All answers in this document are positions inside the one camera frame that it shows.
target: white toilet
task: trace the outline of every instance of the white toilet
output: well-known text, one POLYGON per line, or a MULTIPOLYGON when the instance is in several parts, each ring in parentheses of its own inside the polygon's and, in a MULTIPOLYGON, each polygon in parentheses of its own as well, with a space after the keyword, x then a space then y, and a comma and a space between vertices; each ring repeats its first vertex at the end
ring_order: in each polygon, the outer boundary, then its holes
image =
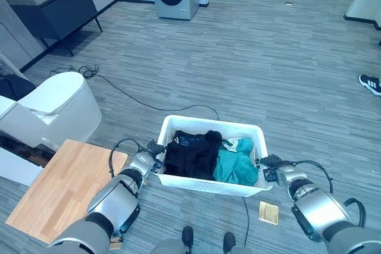
POLYGON ((19 101, 0 96, 0 131, 32 148, 85 142, 101 119, 86 80, 72 71, 48 78, 19 101))

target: sink cabinet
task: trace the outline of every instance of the sink cabinet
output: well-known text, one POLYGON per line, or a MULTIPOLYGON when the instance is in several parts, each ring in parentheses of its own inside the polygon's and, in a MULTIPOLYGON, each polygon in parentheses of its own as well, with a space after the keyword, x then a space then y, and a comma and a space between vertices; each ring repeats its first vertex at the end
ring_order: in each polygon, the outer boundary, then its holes
POLYGON ((11 7, 30 33, 41 38, 46 46, 44 39, 64 41, 66 36, 93 19, 101 29, 93 0, 47 0, 40 5, 11 7))

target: sneaker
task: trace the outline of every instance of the sneaker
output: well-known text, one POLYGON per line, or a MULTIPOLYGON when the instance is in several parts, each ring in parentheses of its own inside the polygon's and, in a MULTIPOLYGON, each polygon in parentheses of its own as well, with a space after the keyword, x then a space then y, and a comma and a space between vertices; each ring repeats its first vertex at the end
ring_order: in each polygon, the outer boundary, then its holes
POLYGON ((234 246, 236 246, 236 237, 234 234, 231 232, 225 233, 223 245, 224 254, 230 252, 234 246))
POLYGON ((186 247, 188 247, 189 251, 186 251, 187 254, 190 254, 193 246, 193 229, 190 226, 186 226, 183 229, 183 234, 181 236, 181 240, 186 247))
POLYGON ((360 74, 358 81, 362 86, 365 86, 374 95, 381 96, 380 79, 377 77, 369 77, 365 74, 360 74))

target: black cable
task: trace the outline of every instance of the black cable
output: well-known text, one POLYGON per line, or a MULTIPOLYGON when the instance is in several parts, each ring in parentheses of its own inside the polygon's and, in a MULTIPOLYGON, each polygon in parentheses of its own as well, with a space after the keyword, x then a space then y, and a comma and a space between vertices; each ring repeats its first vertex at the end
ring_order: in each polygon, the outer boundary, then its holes
POLYGON ((357 199, 354 199, 353 197, 350 198, 350 199, 347 199, 346 201, 344 201, 344 205, 345 206, 349 206, 353 203, 356 203, 357 206, 358 206, 358 210, 359 210, 359 220, 358 220, 358 226, 361 226, 362 228, 365 228, 365 224, 367 222, 367 212, 365 210, 365 206, 363 205, 363 203, 361 203, 359 200, 357 199))
POLYGON ((243 244, 243 246, 246 247, 246 241, 248 239, 248 234, 249 234, 250 216, 249 216, 249 210, 248 210, 248 205, 246 204, 246 200, 244 197, 242 197, 242 199, 243 199, 243 203, 245 204, 246 214, 248 216, 248 228, 246 229, 245 243, 243 244))
POLYGON ((110 155, 108 157, 108 167, 110 168, 111 178, 115 177, 114 167, 113 167, 113 154, 114 154, 114 151, 119 147, 119 144, 124 142, 124 141, 132 141, 132 142, 134 142, 136 144, 136 146, 138 147, 137 153, 139 153, 139 151, 141 149, 143 149, 143 147, 139 144, 139 142, 136 141, 134 138, 124 138, 124 139, 120 140, 118 143, 116 143, 115 146, 113 147, 113 149, 111 150, 110 155))
POLYGON ((55 70, 51 70, 51 73, 60 73, 59 71, 60 70, 68 70, 68 71, 76 71, 80 74, 83 75, 84 78, 86 79, 91 79, 92 77, 94 76, 98 76, 98 77, 101 77, 102 79, 104 79, 105 81, 107 81, 110 85, 112 85, 112 87, 114 87, 115 89, 119 90, 120 92, 122 92, 123 94, 125 94, 126 96, 128 96, 130 99, 136 101, 137 103, 141 104, 141 105, 144 105, 144 106, 147 106, 147 107, 150 107, 150 108, 153 108, 153 109, 156 109, 156 110, 159 110, 159 111, 184 111, 186 109, 189 109, 189 108, 192 108, 192 107, 196 107, 196 106, 200 106, 200 107, 206 107, 206 108, 209 108, 210 110, 214 111, 214 113, 216 114, 217 116, 217 120, 220 120, 220 116, 218 115, 217 111, 208 106, 208 105, 203 105, 203 104, 193 104, 193 105, 189 105, 185 108, 179 108, 179 109, 167 109, 167 108, 158 108, 158 107, 155 107, 155 106, 152 106, 150 104, 146 104, 136 98, 134 98, 132 95, 128 94, 127 92, 125 92, 123 89, 117 87, 116 85, 114 85, 110 80, 108 80, 106 77, 104 76, 101 76, 100 74, 97 74, 98 70, 99 70, 99 66, 98 65, 94 65, 94 67, 91 67, 90 65, 83 65, 81 66, 78 70, 75 69, 72 65, 69 65, 68 68, 56 68, 55 70))
POLYGON ((294 162, 294 163, 295 163, 295 166, 299 165, 299 164, 311 164, 311 165, 314 165, 314 166, 318 167, 319 169, 321 169, 324 172, 324 174, 326 175, 327 180, 329 182, 329 192, 333 193, 333 184, 332 184, 333 178, 331 178, 328 175, 328 172, 326 171, 326 169, 322 165, 320 165, 318 162, 315 162, 315 161, 312 161, 312 160, 302 160, 302 161, 297 161, 297 162, 294 162))
POLYGON ((315 161, 312 161, 312 160, 302 160, 302 161, 283 161, 269 169, 266 170, 266 173, 267 174, 270 174, 273 170, 275 170, 276 168, 279 168, 281 166, 285 166, 285 165, 293 165, 294 167, 299 165, 299 164, 311 164, 311 165, 314 165, 316 167, 318 167, 319 169, 321 169, 324 174, 326 175, 326 178, 329 182, 329 192, 330 193, 333 193, 333 178, 331 178, 329 175, 328 175, 328 172, 326 171, 326 169, 320 165, 318 162, 315 162, 315 161))

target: wooden tabletop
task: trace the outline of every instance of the wooden tabletop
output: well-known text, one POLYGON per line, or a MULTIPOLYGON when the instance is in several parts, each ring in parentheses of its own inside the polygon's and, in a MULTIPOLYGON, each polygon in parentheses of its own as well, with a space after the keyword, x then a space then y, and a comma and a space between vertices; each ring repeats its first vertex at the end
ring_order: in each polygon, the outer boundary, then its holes
MULTIPOLYGON (((91 199, 110 180, 110 150, 66 140, 8 217, 8 225, 50 244, 86 214, 91 199)), ((127 162, 114 152, 117 174, 127 162)))

